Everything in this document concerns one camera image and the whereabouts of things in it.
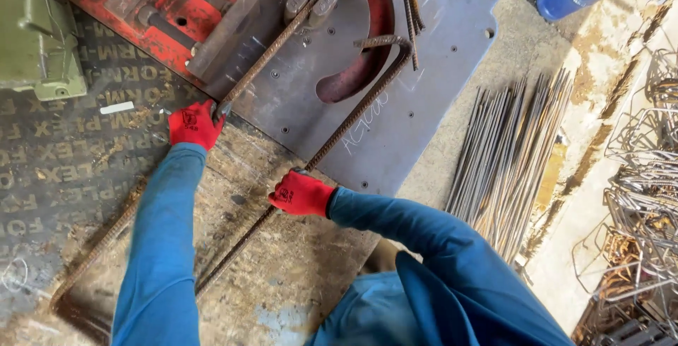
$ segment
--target blue long-sleeve shirt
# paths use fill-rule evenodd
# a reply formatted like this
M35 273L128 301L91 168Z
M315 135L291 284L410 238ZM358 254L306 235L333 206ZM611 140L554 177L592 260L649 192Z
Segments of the blue long-sleeve shirt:
M198 345L192 262L193 195L205 150L172 147L142 196L113 323L114 345ZM339 188L329 219L370 230L400 252L397 272L360 276L309 345L572 345L489 244L425 205Z

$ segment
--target red glove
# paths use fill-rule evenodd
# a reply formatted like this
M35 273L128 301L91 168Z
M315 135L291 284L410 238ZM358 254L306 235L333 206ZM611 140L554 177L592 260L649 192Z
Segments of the red glove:
M224 127L225 116L222 116L216 125L212 122L214 109L216 103L207 100L203 104L195 102L190 107L169 115L169 144L190 142L199 144L209 151Z
M334 187L291 169L268 194L268 201L293 215L326 216L327 203Z

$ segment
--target sleeve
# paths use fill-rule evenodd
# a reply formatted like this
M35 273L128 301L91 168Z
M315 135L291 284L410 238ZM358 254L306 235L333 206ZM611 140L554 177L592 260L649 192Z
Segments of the sleeve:
M405 199L358 194L340 187L329 218L401 242L448 288L517 328L541 328L553 344L571 345L546 308L478 232L456 217Z
M148 181L134 222L112 345L198 345L193 203L207 151L175 144Z

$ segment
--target worker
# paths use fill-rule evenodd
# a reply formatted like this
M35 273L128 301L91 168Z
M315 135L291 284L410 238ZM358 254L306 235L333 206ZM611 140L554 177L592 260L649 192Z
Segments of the worker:
M221 132L214 103L169 117L172 145L148 181L117 300L113 345L198 345L193 277L193 195ZM400 241L395 272L356 277L308 345L572 345L489 244L445 212L355 193L290 171L268 196L292 215ZM284 215L274 220L289 220Z

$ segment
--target steel plate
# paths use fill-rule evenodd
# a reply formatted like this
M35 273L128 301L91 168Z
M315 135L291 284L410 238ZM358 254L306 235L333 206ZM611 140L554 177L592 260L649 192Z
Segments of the steel plate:
M369 20L368 16L355 14L343 23L337 21L347 1L339 0L337 11L325 26L313 31L315 35L325 34L327 38L330 24L339 35L341 30ZM492 15L496 1L419 0L427 27L416 42L420 69L415 72L411 66L405 67L318 169L352 190L394 196L491 46L497 32ZM394 8L395 33L407 37L402 0L394 0ZM351 29L347 35L341 42L346 47L352 39L363 38L360 35L364 32ZM336 48L337 41L334 37L332 40L330 47ZM335 56L345 59L348 48L335 54L328 52L328 47L318 48L316 41L303 45L301 35L291 39L236 101L234 111L308 160L367 88L335 104L320 101L315 90L316 73L319 69L328 71L328 67L336 70ZM391 51L386 64L396 52ZM271 77L276 70L284 70L277 79Z

